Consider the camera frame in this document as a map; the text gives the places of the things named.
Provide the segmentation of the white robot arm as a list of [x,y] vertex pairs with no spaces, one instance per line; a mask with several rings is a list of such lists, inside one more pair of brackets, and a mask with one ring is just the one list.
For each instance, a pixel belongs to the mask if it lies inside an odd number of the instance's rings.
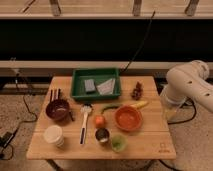
[[213,85],[206,81],[209,74],[208,65],[200,60],[177,65],[167,72],[167,85],[160,93],[167,121],[176,115],[188,98],[213,113]]

